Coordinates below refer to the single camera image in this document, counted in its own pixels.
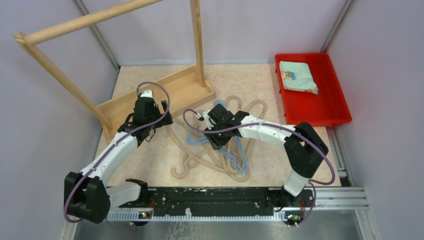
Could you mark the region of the blue wire hanger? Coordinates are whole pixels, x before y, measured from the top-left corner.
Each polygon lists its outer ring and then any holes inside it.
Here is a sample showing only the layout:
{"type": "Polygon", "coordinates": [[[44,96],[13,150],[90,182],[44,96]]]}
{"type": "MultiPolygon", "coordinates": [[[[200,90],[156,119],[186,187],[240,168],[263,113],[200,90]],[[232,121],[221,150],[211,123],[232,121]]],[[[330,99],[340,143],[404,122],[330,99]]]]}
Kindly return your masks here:
{"type": "Polygon", "coordinates": [[[186,142],[188,143],[188,145],[190,146],[197,146],[203,143],[208,143],[209,140],[206,136],[195,136],[194,132],[192,130],[188,131],[188,135],[186,138],[186,142]]]}
{"type": "Polygon", "coordinates": [[[212,105],[212,108],[211,108],[211,109],[215,108],[215,107],[216,107],[216,106],[218,106],[218,105],[221,105],[224,109],[226,109],[226,110],[227,110],[227,107],[226,107],[225,101],[224,101],[223,99],[221,99],[221,98],[216,99],[216,100],[213,102],[213,105],[212,105]]]}
{"type": "Polygon", "coordinates": [[[236,153],[239,155],[239,157],[230,154],[223,148],[221,148],[219,152],[230,161],[232,167],[234,168],[234,170],[236,170],[238,174],[245,175],[249,170],[248,160],[242,144],[242,140],[238,136],[235,137],[235,148],[236,153]]]}

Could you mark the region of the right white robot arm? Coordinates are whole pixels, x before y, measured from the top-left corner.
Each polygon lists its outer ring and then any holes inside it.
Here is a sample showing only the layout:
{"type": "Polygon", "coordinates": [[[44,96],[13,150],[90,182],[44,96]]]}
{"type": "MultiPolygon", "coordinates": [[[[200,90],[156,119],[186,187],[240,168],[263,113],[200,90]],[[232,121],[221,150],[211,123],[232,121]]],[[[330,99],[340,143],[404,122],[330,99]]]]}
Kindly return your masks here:
{"type": "Polygon", "coordinates": [[[220,104],[196,117],[206,123],[203,133],[215,150],[234,137],[260,140],[285,150],[291,171],[280,193],[271,199],[280,208],[295,206],[322,162],[327,161],[328,147],[307,122],[277,124],[245,111],[232,113],[220,104]]]}

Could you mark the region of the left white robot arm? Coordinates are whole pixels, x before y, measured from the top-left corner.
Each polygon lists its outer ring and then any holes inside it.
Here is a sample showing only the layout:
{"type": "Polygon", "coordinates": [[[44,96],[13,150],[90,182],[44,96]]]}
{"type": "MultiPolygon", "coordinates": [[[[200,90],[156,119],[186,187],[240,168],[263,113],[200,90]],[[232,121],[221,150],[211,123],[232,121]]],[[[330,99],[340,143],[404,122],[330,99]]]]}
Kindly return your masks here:
{"type": "Polygon", "coordinates": [[[63,215],[69,223],[103,222],[110,210],[118,207],[150,207],[148,184],[134,178],[109,186],[108,183],[122,163],[142,144],[148,143],[156,130],[173,123],[166,100],[161,113],[154,92],[137,93],[133,112],[118,128],[109,145],[79,172],[70,172],[64,179],[63,215]]]}

